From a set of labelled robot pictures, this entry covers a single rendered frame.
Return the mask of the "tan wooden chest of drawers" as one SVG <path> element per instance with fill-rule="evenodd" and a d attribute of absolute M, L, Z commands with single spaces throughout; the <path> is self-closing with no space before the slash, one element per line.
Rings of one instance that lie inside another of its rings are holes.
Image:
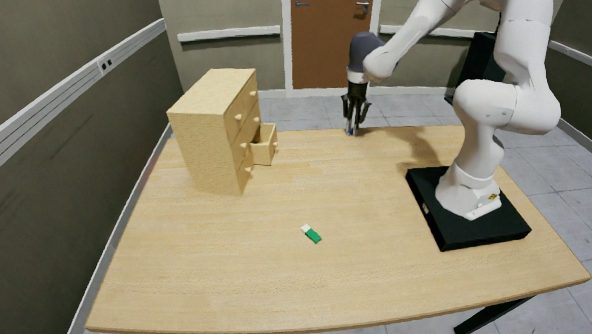
<path fill-rule="evenodd" d="M 231 145 L 245 121 L 247 126 L 246 118 L 257 99 L 259 104 L 257 97 L 246 116 L 242 88 L 253 73 L 256 78 L 255 69 L 210 69 L 166 112 L 198 192 L 243 195 Z M 245 119 L 230 144 L 224 114 L 239 92 Z"/>

